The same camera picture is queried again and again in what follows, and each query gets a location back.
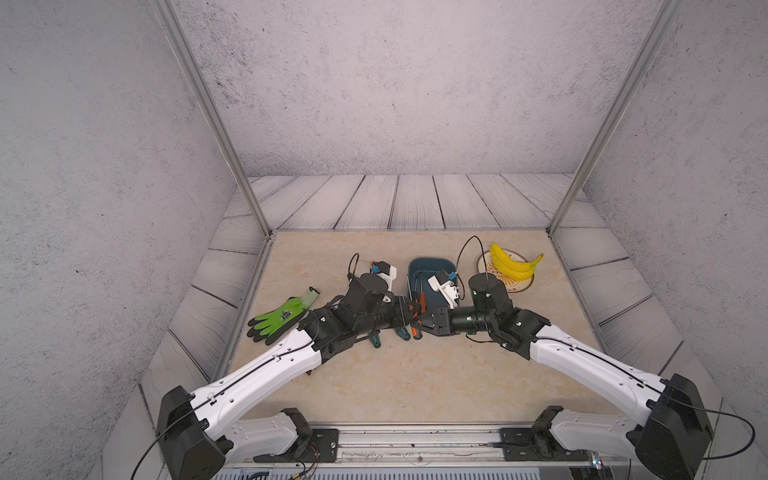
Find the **orange screwdriver small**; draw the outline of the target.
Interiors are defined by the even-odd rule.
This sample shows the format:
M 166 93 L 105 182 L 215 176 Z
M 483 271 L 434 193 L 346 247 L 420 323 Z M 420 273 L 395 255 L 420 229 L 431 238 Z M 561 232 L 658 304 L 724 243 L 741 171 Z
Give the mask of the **orange screwdriver small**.
M 419 317 L 426 312 L 426 295 L 424 292 L 419 292 L 416 297 L 416 307 L 414 310 L 413 319 L 411 321 L 411 334 L 414 340 L 421 340 L 423 334 L 421 331 L 421 322 Z

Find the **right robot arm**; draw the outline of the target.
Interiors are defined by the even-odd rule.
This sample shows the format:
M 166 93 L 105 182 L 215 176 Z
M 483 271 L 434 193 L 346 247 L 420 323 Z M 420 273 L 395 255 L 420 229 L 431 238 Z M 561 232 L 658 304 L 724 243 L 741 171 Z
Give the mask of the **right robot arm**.
M 641 371 L 576 340 L 514 306 L 490 274 L 474 275 L 469 287 L 471 306 L 423 310 L 413 324 L 439 337 L 484 331 L 503 349 L 559 371 L 619 409 L 617 415 L 555 411 L 545 426 L 560 447 L 624 456 L 660 479 L 695 478 L 714 430 L 693 381 Z

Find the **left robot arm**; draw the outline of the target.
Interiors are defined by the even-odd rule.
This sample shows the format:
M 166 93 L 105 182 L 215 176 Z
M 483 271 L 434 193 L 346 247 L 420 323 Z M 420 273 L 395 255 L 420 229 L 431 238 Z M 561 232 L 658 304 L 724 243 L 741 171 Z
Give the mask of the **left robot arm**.
M 288 325 L 275 344 L 231 374 L 192 392 L 177 386 L 162 399 L 156 442 L 173 479 L 210 479 L 243 459 L 303 461 L 313 430 L 296 408 L 260 420 L 243 417 L 294 378 L 385 329 L 406 330 L 425 310 L 393 295 L 372 273 L 343 295 Z

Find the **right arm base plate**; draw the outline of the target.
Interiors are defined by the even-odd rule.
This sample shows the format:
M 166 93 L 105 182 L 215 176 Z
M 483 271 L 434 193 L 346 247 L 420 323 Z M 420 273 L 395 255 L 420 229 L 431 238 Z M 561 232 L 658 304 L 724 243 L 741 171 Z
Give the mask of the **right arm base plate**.
M 499 430 L 500 448 L 505 461 L 586 462 L 590 454 L 584 450 L 566 450 L 549 433 L 537 433 L 532 428 L 503 428 Z

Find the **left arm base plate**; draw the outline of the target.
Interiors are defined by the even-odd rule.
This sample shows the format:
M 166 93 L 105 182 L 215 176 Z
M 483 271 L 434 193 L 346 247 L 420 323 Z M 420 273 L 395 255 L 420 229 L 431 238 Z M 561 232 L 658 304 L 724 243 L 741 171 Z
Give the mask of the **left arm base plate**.
M 261 455 L 253 458 L 257 464 L 266 463 L 335 463 L 339 446 L 338 429 L 313 429 L 310 436 L 300 435 L 294 445 L 279 455 Z

